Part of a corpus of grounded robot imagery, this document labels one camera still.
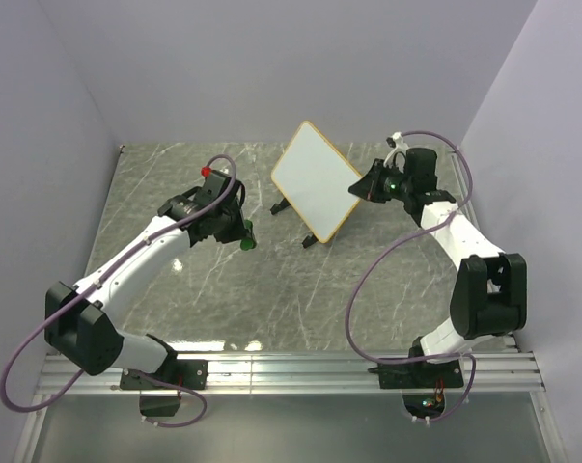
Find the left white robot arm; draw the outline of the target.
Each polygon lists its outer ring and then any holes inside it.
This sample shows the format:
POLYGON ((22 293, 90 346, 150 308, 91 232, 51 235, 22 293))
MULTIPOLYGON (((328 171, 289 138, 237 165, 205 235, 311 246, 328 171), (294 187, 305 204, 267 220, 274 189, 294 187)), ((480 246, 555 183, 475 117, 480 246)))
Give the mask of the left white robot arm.
POLYGON ((58 282, 45 295, 45 341, 87 374, 109 368, 143 374, 156 388, 177 385, 178 353, 153 335, 132 335, 117 323, 137 292, 161 267, 209 237, 222 244, 255 247, 253 226, 242 213, 244 184, 206 166, 204 182, 167 200, 118 255, 68 286, 58 282))

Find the orange framed whiteboard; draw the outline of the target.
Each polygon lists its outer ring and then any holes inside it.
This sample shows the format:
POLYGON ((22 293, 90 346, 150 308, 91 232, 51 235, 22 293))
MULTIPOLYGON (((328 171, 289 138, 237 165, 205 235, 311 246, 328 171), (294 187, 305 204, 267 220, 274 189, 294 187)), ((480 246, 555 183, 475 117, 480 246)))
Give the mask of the orange framed whiteboard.
POLYGON ((359 172, 309 121, 296 129, 270 177, 319 243, 329 242, 359 203, 348 192, 359 172))

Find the green whiteboard eraser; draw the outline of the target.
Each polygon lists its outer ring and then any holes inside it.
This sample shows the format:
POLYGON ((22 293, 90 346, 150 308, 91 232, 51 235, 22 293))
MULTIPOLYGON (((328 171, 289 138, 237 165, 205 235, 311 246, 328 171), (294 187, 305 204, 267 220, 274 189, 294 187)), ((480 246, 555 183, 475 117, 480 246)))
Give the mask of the green whiteboard eraser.
POLYGON ((243 221, 244 236, 240 239, 240 249, 242 251, 250 251, 257 247, 256 237, 254 235, 253 223, 245 219, 243 221))

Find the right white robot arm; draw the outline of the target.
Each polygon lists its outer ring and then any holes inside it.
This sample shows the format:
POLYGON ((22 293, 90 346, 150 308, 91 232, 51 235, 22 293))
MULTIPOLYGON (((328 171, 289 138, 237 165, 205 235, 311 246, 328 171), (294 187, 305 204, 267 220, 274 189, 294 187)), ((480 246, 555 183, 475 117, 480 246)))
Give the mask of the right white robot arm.
POLYGON ((476 344, 490 337, 501 337, 526 325, 528 270, 522 255, 507 253, 491 243, 463 214, 468 196, 458 201, 439 188, 436 152, 411 147, 406 136, 396 132, 388 137, 388 155, 376 159, 348 191, 371 203, 401 202, 418 227, 392 243, 378 261, 403 244, 431 236, 457 270, 448 318, 420 337, 406 358, 380 360, 383 366, 408 366, 410 379, 427 386, 440 376, 442 364, 468 355, 476 344))

